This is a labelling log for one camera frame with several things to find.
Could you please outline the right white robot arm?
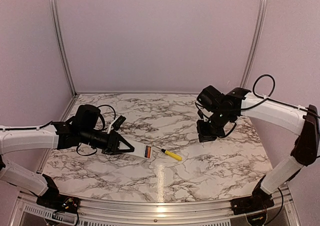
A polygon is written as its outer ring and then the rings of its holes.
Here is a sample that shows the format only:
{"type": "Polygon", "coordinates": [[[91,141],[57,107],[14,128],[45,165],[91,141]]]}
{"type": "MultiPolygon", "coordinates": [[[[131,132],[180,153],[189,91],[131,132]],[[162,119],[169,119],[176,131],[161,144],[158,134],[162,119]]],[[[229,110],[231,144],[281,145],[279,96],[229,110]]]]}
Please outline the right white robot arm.
{"type": "Polygon", "coordinates": [[[223,94],[212,85],[204,88],[196,100],[211,113],[208,119],[197,121],[200,142],[227,137],[225,125],[235,123],[241,116],[271,123],[297,136],[290,155],[265,175],[252,191],[247,200],[247,205],[252,210],[260,209],[278,187],[292,180],[302,168],[313,164],[317,159],[320,129],[317,108],[313,105],[289,105],[269,96],[258,96],[241,87],[223,94]]]}

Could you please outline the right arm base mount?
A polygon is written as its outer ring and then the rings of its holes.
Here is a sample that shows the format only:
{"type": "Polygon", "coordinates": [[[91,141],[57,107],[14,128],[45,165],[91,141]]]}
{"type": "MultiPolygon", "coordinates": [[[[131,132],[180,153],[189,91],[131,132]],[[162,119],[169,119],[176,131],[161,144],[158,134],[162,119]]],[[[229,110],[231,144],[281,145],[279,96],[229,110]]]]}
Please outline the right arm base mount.
{"type": "Polygon", "coordinates": [[[266,210],[275,205],[272,195],[261,189],[262,178],[252,191],[250,196],[234,198],[230,201],[234,215],[247,214],[260,210],[266,210]]]}

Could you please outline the yellow handled screwdriver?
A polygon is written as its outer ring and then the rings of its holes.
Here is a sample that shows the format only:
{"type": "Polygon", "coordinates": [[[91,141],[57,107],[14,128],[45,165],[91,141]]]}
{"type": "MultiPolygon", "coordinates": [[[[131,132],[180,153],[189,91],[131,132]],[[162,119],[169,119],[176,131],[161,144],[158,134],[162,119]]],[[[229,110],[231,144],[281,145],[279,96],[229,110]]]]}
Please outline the yellow handled screwdriver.
{"type": "Polygon", "coordinates": [[[165,155],[167,155],[167,156],[169,156],[169,157],[171,157],[171,158],[173,158],[173,159],[175,159],[175,160],[177,160],[177,161],[182,161],[182,157],[181,156],[179,156],[179,155],[177,155],[177,154],[175,154],[175,153],[173,153],[173,152],[171,152],[171,151],[168,151],[168,150],[166,150],[166,149],[161,149],[161,151],[165,154],[165,155]]]}

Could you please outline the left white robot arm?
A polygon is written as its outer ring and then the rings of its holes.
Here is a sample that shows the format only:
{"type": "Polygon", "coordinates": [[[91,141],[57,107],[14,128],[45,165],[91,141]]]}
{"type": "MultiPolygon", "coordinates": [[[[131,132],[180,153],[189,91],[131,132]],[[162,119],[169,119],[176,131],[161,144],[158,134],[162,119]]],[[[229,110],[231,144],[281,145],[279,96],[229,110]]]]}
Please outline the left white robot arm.
{"type": "Polygon", "coordinates": [[[0,179],[11,185],[32,192],[58,209],[63,205],[63,197],[51,177],[34,173],[5,158],[5,154],[34,150],[64,150],[88,145],[100,149],[106,155],[132,153],[135,148],[118,132],[103,132],[96,129],[101,110],[93,105],[80,105],[75,116],[67,121],[51,121],[42,126],[0,128],[0,179]]]}

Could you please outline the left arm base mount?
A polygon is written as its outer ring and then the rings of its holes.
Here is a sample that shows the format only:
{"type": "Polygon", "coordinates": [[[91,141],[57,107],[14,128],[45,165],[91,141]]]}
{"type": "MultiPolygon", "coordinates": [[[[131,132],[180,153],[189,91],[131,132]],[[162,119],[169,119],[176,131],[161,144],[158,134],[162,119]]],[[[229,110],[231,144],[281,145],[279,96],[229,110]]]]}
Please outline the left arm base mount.
{"type": "Polygon", "coordinates": [[[76,214],[78,212],[80,199],[78,197],[60,194],[53,179],[46,174],[42,174],[42,176],[46,180],[48,189],[43,195],[37,197],[36,204],[53,209],[56,212],[76,214]]]}

